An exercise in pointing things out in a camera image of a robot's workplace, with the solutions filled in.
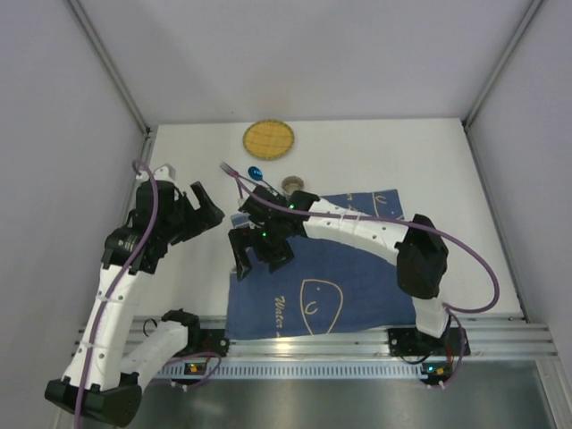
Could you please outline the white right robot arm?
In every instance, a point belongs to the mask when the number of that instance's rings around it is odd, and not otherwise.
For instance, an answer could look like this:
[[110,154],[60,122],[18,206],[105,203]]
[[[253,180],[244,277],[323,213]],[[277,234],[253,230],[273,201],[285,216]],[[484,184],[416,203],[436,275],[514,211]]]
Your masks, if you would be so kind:
[[294,260],[292,238],[338,243],[395,266],[399,288],[412,299],[416,329],[434,338],[445,333],[449,318],[439,294],[449,250],[428,217],[393,224],[312,193],[298,190],[284,198],[261,186],[240,211],[251,224],[228,233],[238,280],[252,270],[249,251],[274,273]]

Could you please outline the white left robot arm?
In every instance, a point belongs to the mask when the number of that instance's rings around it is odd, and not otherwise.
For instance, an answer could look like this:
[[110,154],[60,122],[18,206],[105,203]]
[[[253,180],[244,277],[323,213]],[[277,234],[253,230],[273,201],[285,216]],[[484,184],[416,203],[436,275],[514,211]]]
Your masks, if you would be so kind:
[[63,375],[50,381],[45,398],[72,414],[73,425],[92,419],[124,428],[136,416],[143,393],[160,370],[186,359],[203,358],[201,382],[211,378],[222,354],[206,346],[197,315],[172,309],[130,354],[124,352],[144,289],[170,247],[222,223],[223,211],[195,181],[199,205],[163,164],[151,170],[142,161],[133,169],[139,186],[125,224],[105,239],[99,283],[84,333]]

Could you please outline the speckled ceramic cup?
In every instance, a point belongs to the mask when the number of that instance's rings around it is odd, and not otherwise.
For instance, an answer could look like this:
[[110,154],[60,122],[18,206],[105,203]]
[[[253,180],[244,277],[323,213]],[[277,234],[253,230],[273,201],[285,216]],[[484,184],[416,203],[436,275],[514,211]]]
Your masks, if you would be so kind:
[[295,191],[303,190],[305,182],[298,176],[285,177],[281,182],[281,189],[284,195],[291,195]]

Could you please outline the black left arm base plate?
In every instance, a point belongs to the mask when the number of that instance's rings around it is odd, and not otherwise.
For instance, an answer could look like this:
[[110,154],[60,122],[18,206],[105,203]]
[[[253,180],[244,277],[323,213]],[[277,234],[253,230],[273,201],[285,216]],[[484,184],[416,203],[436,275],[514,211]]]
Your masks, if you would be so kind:
[[225,357],[230,348],[230,340],[224,329],[202,328],[190,344],[176,354],[177,358],[186,357],[201,352],[214,352]]

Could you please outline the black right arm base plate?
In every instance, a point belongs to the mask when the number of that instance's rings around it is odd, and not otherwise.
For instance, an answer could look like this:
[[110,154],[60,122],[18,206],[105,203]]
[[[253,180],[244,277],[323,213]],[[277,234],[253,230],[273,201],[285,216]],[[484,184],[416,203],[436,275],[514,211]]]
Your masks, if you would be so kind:
[[458,327],[448,328],[440,338],[406,327],[391,328],[387,333],[390,355],[393,357],[458,357],[461,350],[465,356],[471,354],[468,339],[461,348],[461,334],[466,332]]

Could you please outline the blue cloth placemat with fish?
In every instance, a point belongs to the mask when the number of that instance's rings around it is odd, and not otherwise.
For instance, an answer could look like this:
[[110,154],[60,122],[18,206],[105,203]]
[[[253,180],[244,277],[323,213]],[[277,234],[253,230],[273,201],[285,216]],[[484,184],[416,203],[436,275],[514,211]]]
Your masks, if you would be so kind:
[[293,237],[293,259],[276,272],[251,247],[251,270],[231,271],[226,335],[259,340],[358,332],[411,325],[412,299],[397,284],[395,266],[365,251],[329,240]]

